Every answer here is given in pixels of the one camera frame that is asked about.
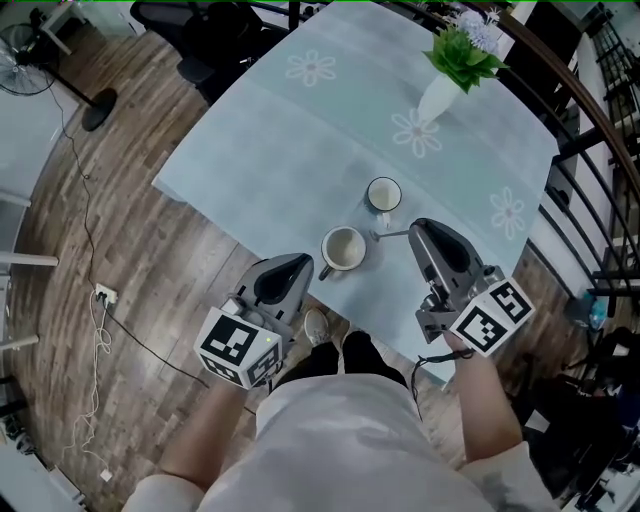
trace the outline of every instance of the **cup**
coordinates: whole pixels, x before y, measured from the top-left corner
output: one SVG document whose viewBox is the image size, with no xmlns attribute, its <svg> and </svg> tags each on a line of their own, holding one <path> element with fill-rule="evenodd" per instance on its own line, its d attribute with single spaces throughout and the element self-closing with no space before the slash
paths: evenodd
<svg viewBox="0 0 640 512">
<path fill-rule="evenodd" d="M 333 270 L 353 270 L 362 263 L 367 253 L 367 243 L 357 229 L 338 226 L 322 239 L 322 257 L 326 266 L 318 279 L 324 281 Z"/>
<path fill-rule="evenodd" d="M 376 178 L 367 187 L 364 202 L 367 209 L 382 216 L 382 222 L 389 227 L 391 219 L 389 212 L 397 208 L 402 200 L 400 186 L 391 178 Z"/>
</svg>

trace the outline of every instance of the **wooden handrail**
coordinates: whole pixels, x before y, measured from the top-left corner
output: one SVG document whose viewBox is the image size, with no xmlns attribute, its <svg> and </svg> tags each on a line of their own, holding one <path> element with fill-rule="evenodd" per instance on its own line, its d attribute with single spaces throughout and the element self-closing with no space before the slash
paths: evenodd
<svg viewBox="0 0 640 512">
<path fill-rule="evenodd" d="M 465 5 L 476 11 L 489 11 L 491 4 L 480 2 L 463 2 Z M 631 159 L 631 155 L 627 151 L 623 140 L 618 135 L 613 123 L 602 111 L 600 106 L 586 87 L 580 82 L 575 75 L 569 70 L 564 62 L 551 50 L 544 42 L 540 40 L 531 30 L 525 27 L 518 20 L 513 18 L 506 11 L 502 11 L 498 26 L 508 36 L 515 41 L 526 45 L 534 52 L 551 70 L 556 74 L 563 86 L 570 92 L 576 104 L 584 111 L 587 117 L 593 123 L 593 126 L 600 130 L 604 135 L 604 142 L 609 146 L 613 157 L 620 164 L 620 168 L 627 176 L 629 182 L 633 185 L 636 194 L 640 195 L 640 178 L 635 164 Z"/>
</svg>

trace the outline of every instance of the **person's hand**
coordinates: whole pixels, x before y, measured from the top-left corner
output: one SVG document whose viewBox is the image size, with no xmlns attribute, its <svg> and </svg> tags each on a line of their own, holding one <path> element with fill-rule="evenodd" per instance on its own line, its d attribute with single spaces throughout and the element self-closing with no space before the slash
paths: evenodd
<svg viewBox="0 0 640 512">
<path fill-rule="evenodd" d="M 449 348 L 453 352 L 460 351 L 460 350 L 466 350 L 467 348 L 469 348 L 464 344 L 464 341 L 462 341 L 455 334 L 453 334 L 453 333 L 451 333 L 449 331 L 445 331 L 444 340 L 447 342 L 447 345 L 449 345 Z"/>
</svg>

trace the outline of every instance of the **white cable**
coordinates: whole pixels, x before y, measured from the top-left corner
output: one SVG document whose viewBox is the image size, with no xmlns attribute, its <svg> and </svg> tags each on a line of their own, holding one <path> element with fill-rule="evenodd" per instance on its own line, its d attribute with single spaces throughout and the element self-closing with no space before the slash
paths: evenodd
<svg viewBox="0 0 640 512">
<path fill-rule="evenodd" d="M 108 304 L 104 304 L 104 312 L 102 313 L 102 321 L 100 322 L 100 327 L 98 327 L 98 324 L 96 322 L 96 318 L 93 314 L 93 297 L 96 294 L 95 290 L 91 292 L 91 295 L 89 296 L 89 312 L 91 313 L 91 321 L 93 322 L 93 327 L 94 327 L 94 331 L 93 331 L 93 389 L 91 390 L 91 410 L 88 411 L 85 414 L 81 414 L 80 416 L 78 416 L 76 418 L 76 420 L 73 422 L 73 433 L 71 436 L 71 444 L 68 446 L 65 446 L 62 449 L 62 456 L 60 459 L 60 462 L 62 462 L 62 459 L 64 459 L 64 454 L 67 450 L 73 448 L 76 445 L 76 430 L 78 428 L 78 422 L 80 422 L 81 420 L 84 421 L 87 425 L 87 427 L 89 427 L 89 432 L 88 432 L 88 436 L 87 439 L 85 440 L 84 443 L 82 443 L 81 449 L 84 453 L 89 453 L 91 455 L 93 455 L 94 457 L 96 457 L 97 459 L 99 459 L 100 461 L 102 461 L 102 463 L 105 466 L 105 469 L 109 469 L 109 465 L 107 464 L 107 462 L 100 457 L 100 455 L 98 455 L 97 453 L 92 452 L 91 450 L 87 449 L 87 445 L 93 440 L 93 438 L 95 437 L 95 429 L 93 428 L 93 426 L 91 425 L 91 418 L 93 418 L 93 416 L 96 414 L 96 412 L 98 412 L 98 408 L 100 407 L 100 396 L 98 394 L 98 350 L 102 349 L 102 351 L 105 354 L 111 354 L 111 334 L 109 334 L 109 332 L 104 328 L 104 322 L 105 322 L 105 318 L 107 316 L 107 306 Z"/>
</svg>

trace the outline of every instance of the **white vase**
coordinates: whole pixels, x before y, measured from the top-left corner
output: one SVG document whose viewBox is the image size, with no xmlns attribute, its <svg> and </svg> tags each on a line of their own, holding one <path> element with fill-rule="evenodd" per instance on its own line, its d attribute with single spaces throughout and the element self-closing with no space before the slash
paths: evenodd
<svg viewBox="0 0 640 512">
<path fill-rule="evenodd" d="M 418 105 L 420 119 L 427 123 L 434 121 L 453 104 L 461 92 L 462 89 L 451 78 L 438 73 L 420 99 L 420 105 Z"/>
</svg>

